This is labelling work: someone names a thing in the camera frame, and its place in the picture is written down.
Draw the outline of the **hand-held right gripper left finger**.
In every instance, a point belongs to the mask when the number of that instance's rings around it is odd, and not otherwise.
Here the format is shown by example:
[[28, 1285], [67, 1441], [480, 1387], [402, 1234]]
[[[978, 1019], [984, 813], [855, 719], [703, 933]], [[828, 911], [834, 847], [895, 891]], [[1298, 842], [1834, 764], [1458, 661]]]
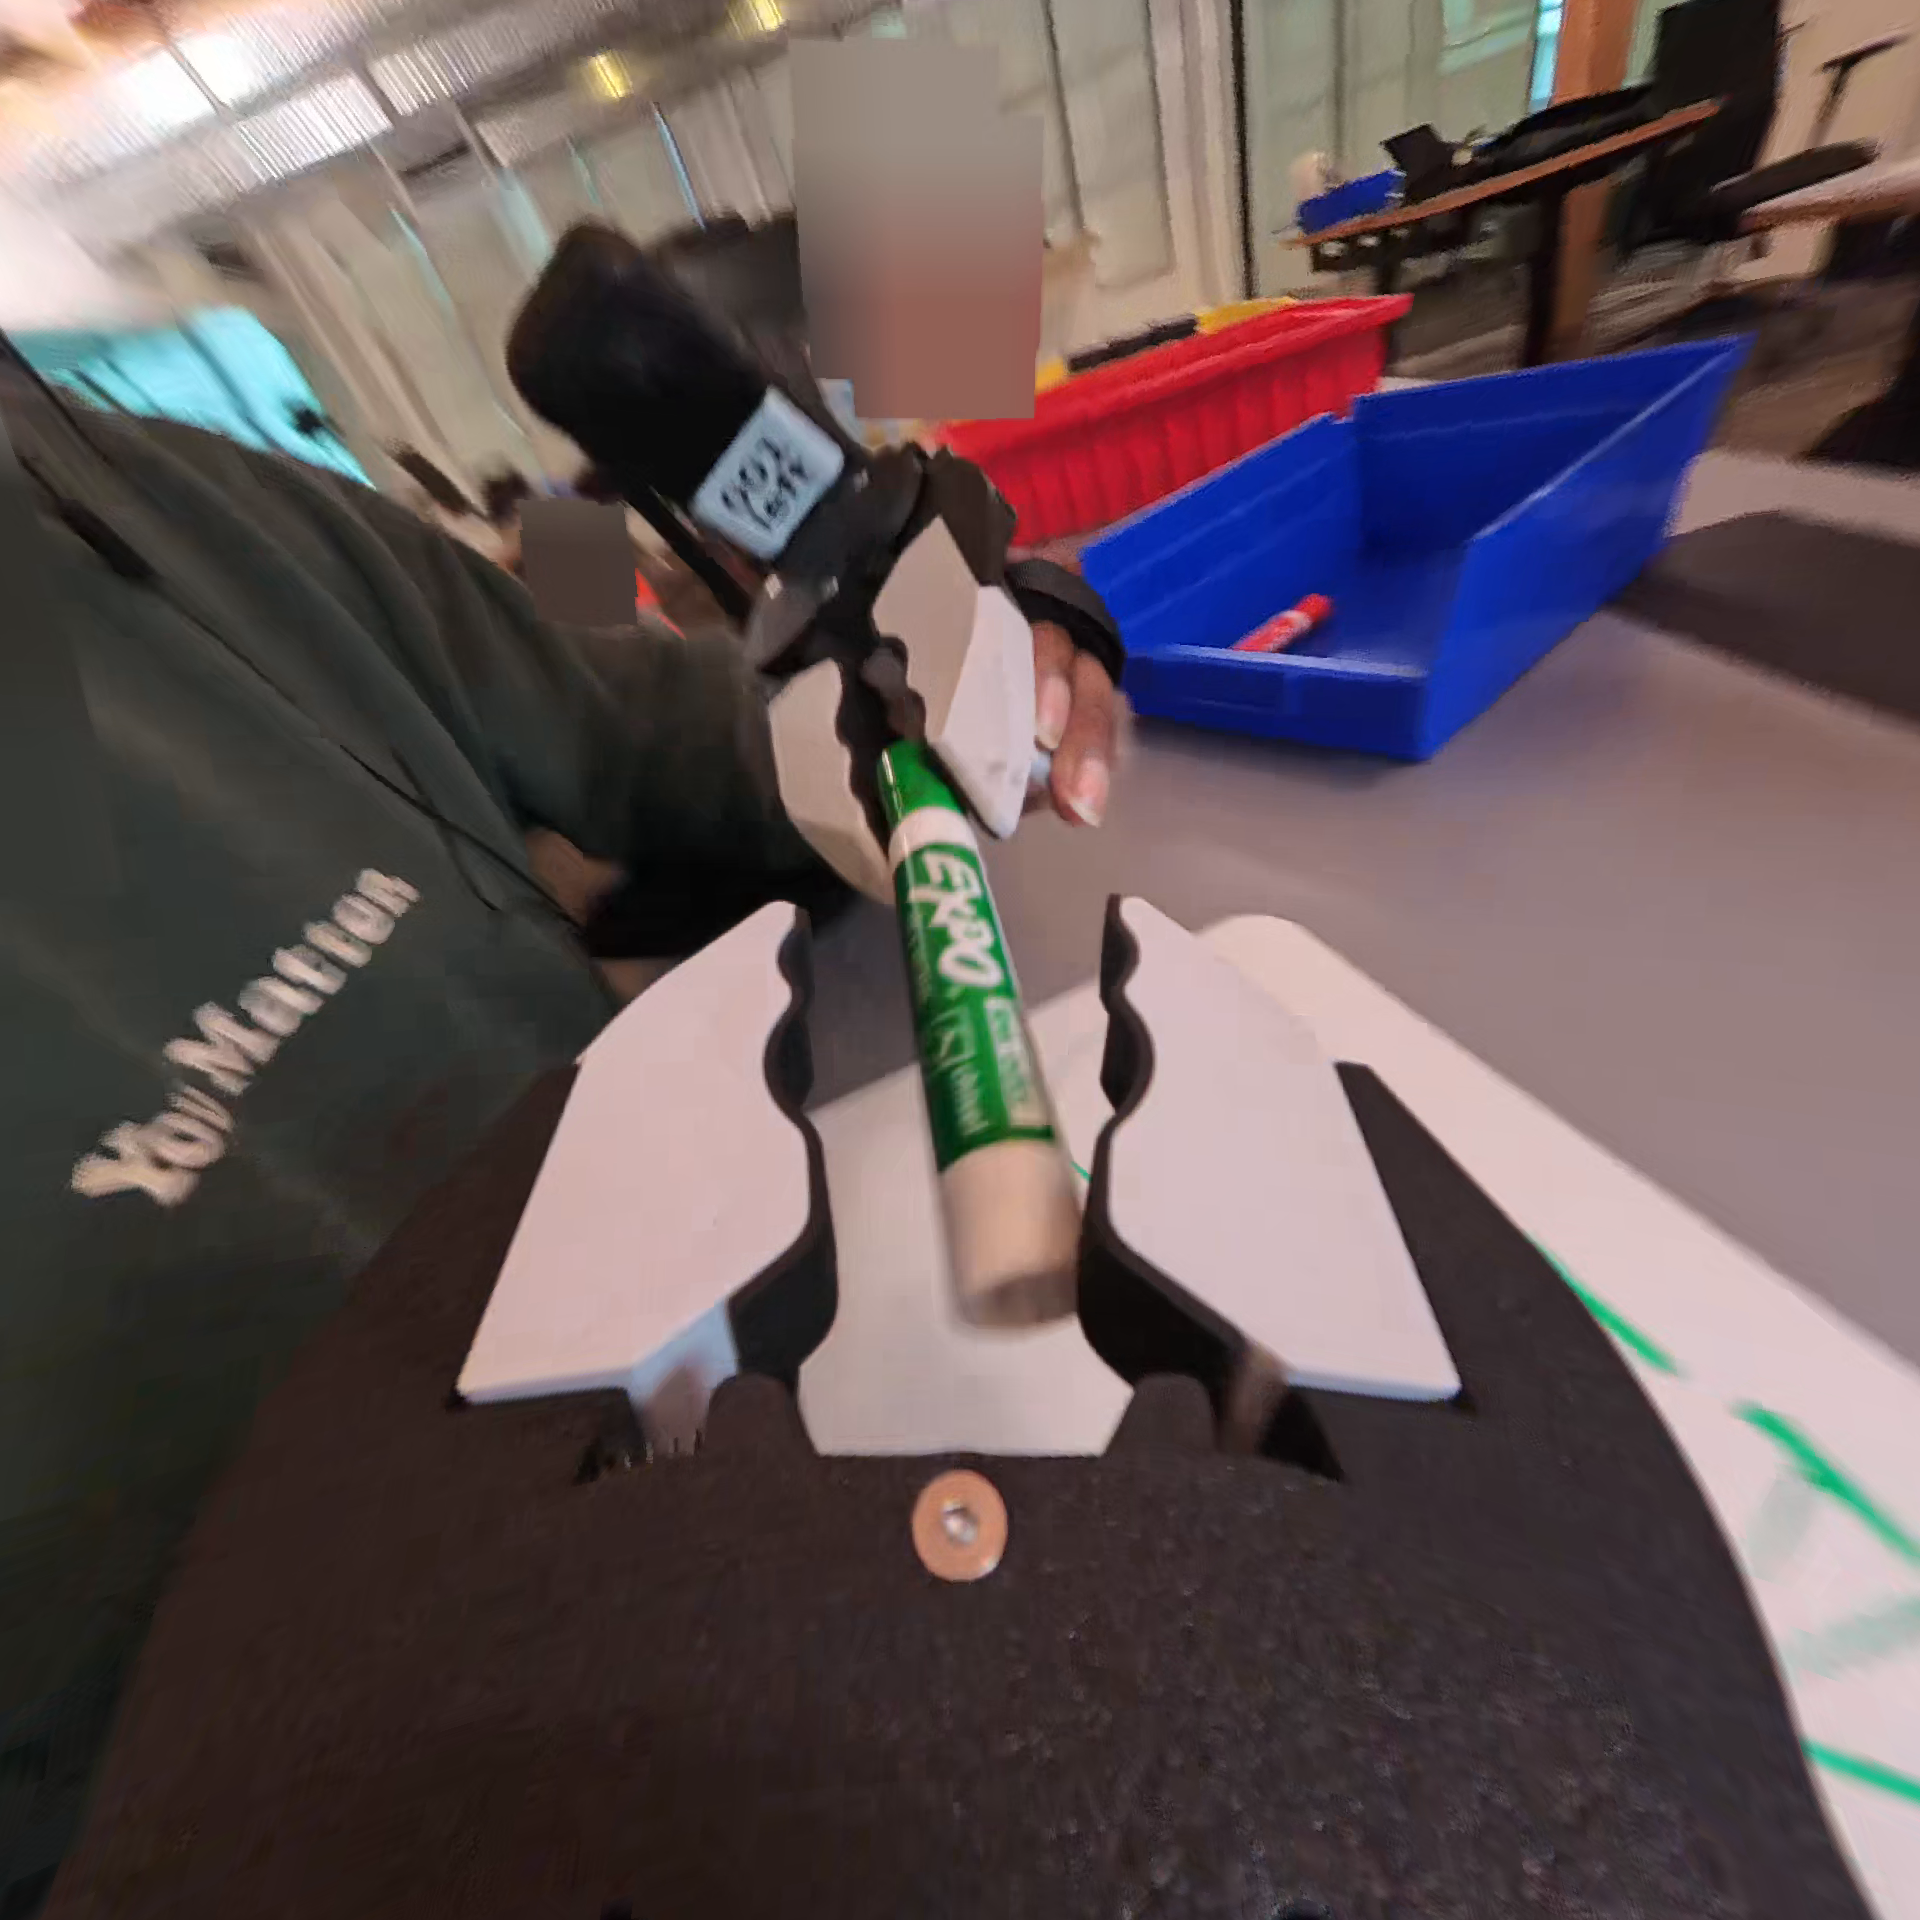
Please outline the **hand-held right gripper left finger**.
[[810, 922], [772, 902], [584, 1051], [458, 1379], [467, 1404], [707, 1411], [735, 1377], [798, 1387], [838, 1314], [810, 999]]

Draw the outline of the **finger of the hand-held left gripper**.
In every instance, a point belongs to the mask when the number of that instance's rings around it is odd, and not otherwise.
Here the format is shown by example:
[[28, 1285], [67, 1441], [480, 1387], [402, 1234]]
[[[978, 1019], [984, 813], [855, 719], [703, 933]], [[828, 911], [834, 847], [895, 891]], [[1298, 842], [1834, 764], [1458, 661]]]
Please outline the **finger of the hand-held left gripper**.
[[810, 666], [768, 703], [776, 781], [786, 818], [824, 865], [859, 895], [897, 898], [876, 756], [852, 739], [852, 697], [841, 666]]
[[1022, 823], [1038, 758], [1034, 634], [1014, 594], [977, 578], [945, 519], [891, 565], [871, 625], [904, 657], [916, 739], [995, 839]]

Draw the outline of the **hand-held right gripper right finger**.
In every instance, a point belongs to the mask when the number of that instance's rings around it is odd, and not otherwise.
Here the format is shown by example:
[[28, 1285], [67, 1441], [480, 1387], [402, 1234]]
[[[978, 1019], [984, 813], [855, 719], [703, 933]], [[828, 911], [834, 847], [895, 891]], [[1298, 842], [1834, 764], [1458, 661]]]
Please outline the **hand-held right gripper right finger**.
[[1078, 1316], [1123, 1381], [1217, 1411], [1290, 1390], [1448, 1404], [1460, 1377], [1334, 1055], [1153, 902], [1115, 895], [1097, 975], [1111, 1105]]

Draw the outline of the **green dry-erase marker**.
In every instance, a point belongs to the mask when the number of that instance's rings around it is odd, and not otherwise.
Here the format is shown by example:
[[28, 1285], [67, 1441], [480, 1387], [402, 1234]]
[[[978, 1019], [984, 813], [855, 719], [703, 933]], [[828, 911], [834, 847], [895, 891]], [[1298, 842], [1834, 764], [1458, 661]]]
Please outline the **green dry-erase marker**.
[[878, 791], [956, 1310], [1057, 1323], [1081, 1207], [977, 829], [916, 743], [884, 749]]

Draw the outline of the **white whiteboard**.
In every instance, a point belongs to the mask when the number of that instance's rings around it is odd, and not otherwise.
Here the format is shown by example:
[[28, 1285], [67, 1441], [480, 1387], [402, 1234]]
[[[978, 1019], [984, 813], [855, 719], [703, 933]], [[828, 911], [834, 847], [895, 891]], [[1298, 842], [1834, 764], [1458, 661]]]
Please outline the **white whiteboard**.
[[[1818, 1790], [1879, 1916], [1918, 1916], [1918, 1382], [1816, 1297], [1282, 919], [1204, 942], [1372, 1068], [1615, 1340], [1735, 1548]], [[1065, 1323], [966, 1327], [919, 1075], [817, 1108], [839, 1314], [803, 1373], [834, 1454], [1091, 1454], [1120, 1381]]]

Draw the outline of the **blue plastic bin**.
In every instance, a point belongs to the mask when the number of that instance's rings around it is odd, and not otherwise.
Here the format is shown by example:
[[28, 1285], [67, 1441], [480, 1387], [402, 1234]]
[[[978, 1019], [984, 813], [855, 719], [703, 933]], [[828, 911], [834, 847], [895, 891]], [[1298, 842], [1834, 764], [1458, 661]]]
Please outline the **blue plastic bin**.
[[[1632, 585], [1750, 333], [1356, 399], [1113, 525], [1081, 553], [1139, 715], [1426, 761]], [[1311, 591], [1281, 657], [1232, 643]]]

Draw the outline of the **person's left forearm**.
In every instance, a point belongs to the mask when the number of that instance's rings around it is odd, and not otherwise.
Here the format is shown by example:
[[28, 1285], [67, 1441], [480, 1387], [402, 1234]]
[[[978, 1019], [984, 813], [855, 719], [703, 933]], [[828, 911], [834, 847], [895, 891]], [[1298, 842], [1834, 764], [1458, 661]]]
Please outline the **person's left forearm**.
[[723, 634], [659, 620], [558, 627], [554, 758], [527, 789], [537, 870], [619, 990], [766, 906], [830, 926], [855, 906], [778, 796], [766, 686]]

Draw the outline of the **person's left hand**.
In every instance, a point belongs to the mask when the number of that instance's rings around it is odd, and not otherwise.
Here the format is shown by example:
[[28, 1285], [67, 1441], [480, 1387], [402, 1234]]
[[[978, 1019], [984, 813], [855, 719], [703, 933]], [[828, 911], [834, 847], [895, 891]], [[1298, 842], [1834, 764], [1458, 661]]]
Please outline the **person's left hand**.
[[1131, 745], [1131, 714], [1106, 666], [1068, 629], [1031, 629], [1036, 661], [1036, 749], [1025, 810], [1047, 810], [1068, 825], [1103, 827], [1113, 780]]

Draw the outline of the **red plastic bin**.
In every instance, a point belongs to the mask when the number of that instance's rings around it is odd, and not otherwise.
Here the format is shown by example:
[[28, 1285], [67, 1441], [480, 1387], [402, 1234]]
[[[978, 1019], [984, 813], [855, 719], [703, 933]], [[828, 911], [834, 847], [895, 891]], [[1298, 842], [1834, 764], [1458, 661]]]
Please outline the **red plastic bin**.
[[1273, 305], [1073, 373], [1025, 419], [950, 422], [943, 443], [995, 479], [1020, 543], [1089, 535], [1297, 426], [1350, 413], [1409, 311], [1411, 294]]

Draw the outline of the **green sweatshirt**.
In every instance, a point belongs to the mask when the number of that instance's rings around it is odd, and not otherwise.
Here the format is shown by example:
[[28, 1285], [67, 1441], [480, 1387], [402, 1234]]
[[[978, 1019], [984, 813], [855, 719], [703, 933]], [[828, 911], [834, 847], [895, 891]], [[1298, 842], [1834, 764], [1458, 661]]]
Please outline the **green sweatshirt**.
[[6, 1916], [288, 1357], [617, 996], [527, 789], [570, 667], [399, 500], [6, 343]]

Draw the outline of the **wooden desk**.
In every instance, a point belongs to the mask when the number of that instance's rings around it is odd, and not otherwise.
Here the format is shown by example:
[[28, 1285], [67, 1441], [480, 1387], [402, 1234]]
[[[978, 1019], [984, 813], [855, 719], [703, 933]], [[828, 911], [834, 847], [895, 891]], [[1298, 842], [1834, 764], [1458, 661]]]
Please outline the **wooden desk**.
[[1366, 253], [1376, 293], [1385, 298], [1396, 293], [1418, 234], [1441, 226], [1444, 237], [1458, 237], [1478, 213], [1530, 207], [1532, 251], [1519, 364], [1537, 367], [1552, 359], [1568, 199], [1582, 188], [1608, 182], [1646, 150], [1689, 137], [1721, 110], [1721, 100], [1706, 100], [1655, 113], [1649, 99], [1644, 87], [1586, 95], [1484, 142], [1454, 142], [1434, 125], [1409, 129], [1384, 145], [1399, 172], [1396, 189], [1379, 207], [1340, 222], [1311, 225], [1302, 217], [1297, 247], [1307, 249], [1319, 271], [1350, 253]]

